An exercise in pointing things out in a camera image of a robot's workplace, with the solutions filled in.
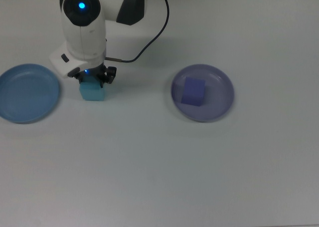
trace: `table surface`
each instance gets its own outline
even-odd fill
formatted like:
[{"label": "table surface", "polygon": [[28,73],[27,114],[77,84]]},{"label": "table surface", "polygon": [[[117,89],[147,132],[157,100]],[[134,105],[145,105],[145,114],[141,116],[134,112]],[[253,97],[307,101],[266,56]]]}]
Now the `table surface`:
[{"label": "table surface", "polygon": [[[53,70],[58,2],[0,0],[0,73]],[[0,227],[319,224],[319,0],[169,3],[138,61],[107,63],[118,73],[104,102],[60,79],[47,118],[0,119]],[[165,15],[149,0],[136,25],[107,22],[108,56],[134,58]],[[174,75],[195,63],[234,84],[217,122],[188,120],[171,100]]]}]

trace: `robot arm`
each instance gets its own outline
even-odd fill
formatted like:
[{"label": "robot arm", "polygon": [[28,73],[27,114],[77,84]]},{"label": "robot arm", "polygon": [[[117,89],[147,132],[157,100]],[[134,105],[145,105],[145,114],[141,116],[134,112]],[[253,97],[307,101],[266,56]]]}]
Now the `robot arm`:
[{"label": "robot arm", "polygon": [[60,0],[60,5],[66,41],[50,55],[50,61],[63,77],[79,77],[94,68],[102,76],[105,20],[132,25],[146,10],[146,0]]}]

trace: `blue plate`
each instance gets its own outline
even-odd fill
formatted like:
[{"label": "blue plate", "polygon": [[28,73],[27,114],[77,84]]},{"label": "blue plate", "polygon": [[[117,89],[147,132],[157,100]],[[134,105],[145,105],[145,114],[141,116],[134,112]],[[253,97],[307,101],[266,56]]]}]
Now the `blue plate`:
[{"label": "blue plate", "polygon": [[[205,95],[201,106],[181,102],[187,77],[205,80]],[[182,69],[171,85],[171,96],[176,107],[188,118],[199,122],[216,121],[225,115],[234,101],[234,87],[229,77],[216,67],[195,64]]]},{"label": "blue plate", "polygon": [[59,98],[59,82],[47,68],[23,64],[0,76],[0,116],[14,123],[46,116]]}]

